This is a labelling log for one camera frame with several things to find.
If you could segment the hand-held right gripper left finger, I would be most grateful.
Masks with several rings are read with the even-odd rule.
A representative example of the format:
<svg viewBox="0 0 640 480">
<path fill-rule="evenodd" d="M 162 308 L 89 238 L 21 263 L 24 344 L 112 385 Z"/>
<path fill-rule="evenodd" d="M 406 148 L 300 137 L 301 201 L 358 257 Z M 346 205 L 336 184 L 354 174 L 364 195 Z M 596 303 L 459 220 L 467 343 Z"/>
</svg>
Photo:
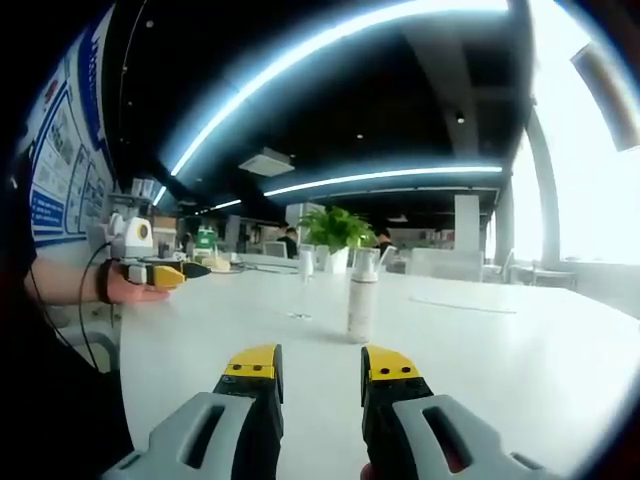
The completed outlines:
<svg viewBox="0 0 640 480">
<path fill-rule="evenodd" d="M 274 479 L 284 434 L 282 348 L 234 355 L 211 392 L 194 395 L 104 479 Z"/>
</svg>

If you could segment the person's left hand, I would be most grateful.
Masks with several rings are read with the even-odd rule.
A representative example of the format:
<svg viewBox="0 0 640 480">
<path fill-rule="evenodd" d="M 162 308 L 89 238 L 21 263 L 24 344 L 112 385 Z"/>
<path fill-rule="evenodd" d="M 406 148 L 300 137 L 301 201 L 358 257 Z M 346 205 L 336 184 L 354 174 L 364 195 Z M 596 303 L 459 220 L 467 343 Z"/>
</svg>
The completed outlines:
<svg viewBox="0 0 640 480">
<path fill-rule="evenodd" d="M 119 263 L 113 263 L 108 273 L 107 296 L 113 304 L 132 304 L 166 300 L 170 292 L 129 282 L 124 277 L 123 267 Z"/>
</svg>

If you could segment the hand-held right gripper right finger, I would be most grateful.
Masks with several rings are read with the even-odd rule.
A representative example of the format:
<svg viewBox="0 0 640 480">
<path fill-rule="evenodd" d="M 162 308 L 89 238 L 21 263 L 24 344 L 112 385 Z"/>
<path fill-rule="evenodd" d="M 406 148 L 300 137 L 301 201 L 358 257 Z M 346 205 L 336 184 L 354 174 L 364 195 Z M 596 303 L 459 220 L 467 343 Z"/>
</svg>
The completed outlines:
<svg viewBox="0 0 640 480">
<path fill-rule="evenodd" d="M 433 393 L 406 356 L 361 349 L 362 434 L 375 479 L 546 479 L 507 453 L 500 434 L 449 395 Z"/>
</svg>

